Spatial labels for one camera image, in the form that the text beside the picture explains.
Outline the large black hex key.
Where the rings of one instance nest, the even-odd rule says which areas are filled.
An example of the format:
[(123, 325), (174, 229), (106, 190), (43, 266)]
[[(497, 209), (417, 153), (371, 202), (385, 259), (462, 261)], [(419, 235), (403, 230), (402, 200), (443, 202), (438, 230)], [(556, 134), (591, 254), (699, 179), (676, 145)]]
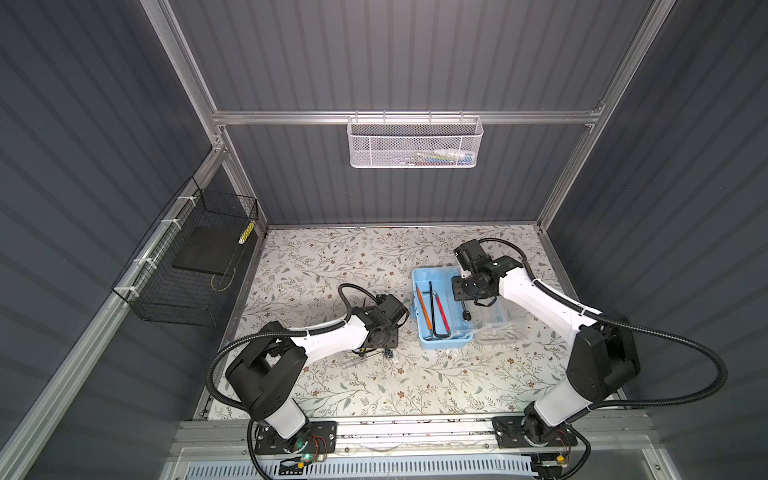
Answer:
[(435, 305), (435, 300), (436, 300), (435, 299), (435, 292), (434, 292), (434, 289), (433, 289), (433, 283), (431, 281), (429, 282), (428, 285), (429, 285), (429, 297), (430, 297), (429, 313), (430, 313), (430, 319), (431, 319), (430, 320), (431, 321), (430, 331), (431, 331), (432, 337), (437, 338), (437, 339), (447, 339), (447, 338), (449, 338), (449, 335), (450, 335), (449, 333), (439, 333), (437, 331), (437, 325), (438, 324), (437, 324), (437, 316), (436, 316), (436, 312), (435, 312), (435, 306), (436, 306)]

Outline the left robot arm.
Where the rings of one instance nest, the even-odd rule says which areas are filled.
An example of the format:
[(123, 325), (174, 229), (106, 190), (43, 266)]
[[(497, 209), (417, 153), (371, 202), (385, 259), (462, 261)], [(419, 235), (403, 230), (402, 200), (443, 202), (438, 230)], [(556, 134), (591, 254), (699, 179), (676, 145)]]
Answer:
[(409, 318), (408, 308), (395, 296), (364, 295), (373, 302), (354, 307), (344, 298), (345, 313), (337, 320), (302, 329), (275, 321), (231, 342), (214, 361), (241, 349), (224, 373), (235, 397), (219, 392), (212, 380), (208, 382), (211, 395), (247, 413), (255, 426), (266, 427), (277, 438), (279, 449), (287, 453), (305, 450), (313, 426), (292, 398), (304, 369), (342, 352), (363, 356), (372, 350), (392, 350), (398, 346), (399, 330)]

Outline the red handled hex key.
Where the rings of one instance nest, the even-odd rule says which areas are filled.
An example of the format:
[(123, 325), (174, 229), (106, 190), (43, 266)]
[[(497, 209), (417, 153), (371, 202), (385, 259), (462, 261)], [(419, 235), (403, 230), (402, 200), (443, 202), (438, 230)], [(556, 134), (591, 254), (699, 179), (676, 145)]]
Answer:
[(440, 299), (440, 296), (437, 295), (436, 293), (435, 293), (434, 296), (435, 296), (435, 300), (436, 300), (436, 303), (437, 303), (437, 306), (438, 306), (438, 310), (439, 310), (439, 313), (440, 313), (440, 318), (441, 318), (442, 324), (443, 324), (444, 329), (445, 329), (445, 333), (443, 335), (444, 336), (450, 336), (450, 334), (451, 334), (450, 323), (449, 323), (449, 321), (447, 319), (447, 316), (445, 314), (445, 310), (443, 308), (442, 301)]

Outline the orange handled hex key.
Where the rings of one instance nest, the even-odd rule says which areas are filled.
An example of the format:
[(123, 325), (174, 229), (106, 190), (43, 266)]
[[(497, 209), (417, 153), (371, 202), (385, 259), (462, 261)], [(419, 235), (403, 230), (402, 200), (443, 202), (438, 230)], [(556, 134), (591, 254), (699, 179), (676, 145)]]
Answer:
[(430, 317), (429, 317), (428, 312), (427, 312), (426, 303), (424, 301), (423, 294), (422, 294), (421, 290), (418, 289), (418, 288), (416, 289), (416, 294), (417, 294), (417, 298), (419, 300), (419, 304), (421, 306), (421, 311), (422, 311), (424, 319), (425, 319), (427, 330), (431, 333), (432, 332), (432, 322), (431, 322)]

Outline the light blue plastic toolbox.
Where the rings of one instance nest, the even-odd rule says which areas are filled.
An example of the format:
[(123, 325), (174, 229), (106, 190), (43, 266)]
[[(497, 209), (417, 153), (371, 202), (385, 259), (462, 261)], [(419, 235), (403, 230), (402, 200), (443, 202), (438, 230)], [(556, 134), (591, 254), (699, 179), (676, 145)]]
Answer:
[[(451, 279), (459, 275), (455, 267), (417, 268), (412, 271), (412, 289), (414, 304), (412, 316), (418, 327), (418, 339), (421, 347), (429, 350), (460, 349), (470, 342), (479, 344), (506, 344), (522, 338), (525, 333), (525, 317), (518, 318), (510, 305), (499, 300), (490, 307), (479, 307), (471, 301), (459, 302), (454, 299)], [(440, 296), (445, 314), (450, 323), (451, 334), (447, 339), (437, 339), (427, 330), (416, 289), (420, 289), (428, 315), (429, 282), (433, 283), (434, 292)], [(438, 306), (435, 300), (437, 331), (445, 333)]]

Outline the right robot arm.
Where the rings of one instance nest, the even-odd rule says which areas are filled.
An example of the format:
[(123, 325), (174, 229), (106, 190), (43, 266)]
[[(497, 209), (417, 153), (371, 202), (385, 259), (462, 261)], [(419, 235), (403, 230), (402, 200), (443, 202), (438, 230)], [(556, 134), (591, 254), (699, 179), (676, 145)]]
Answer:
[(634, 379), (641, 370), (632, 331), (614, 316), (599, 322), (599, 310), (554, 290), (538, 278), (525, 255), (493, 258), (483, 245), (490, 238), (470, 240), (454, 249), (462, 274), (452, 279), (454, 297), (478, 307), (502, 298), (530, 312), (561, 337), (569, 349), (565, 379), (529, 404), (521, 428), (533, 446), (544, 446), (566, 424)]

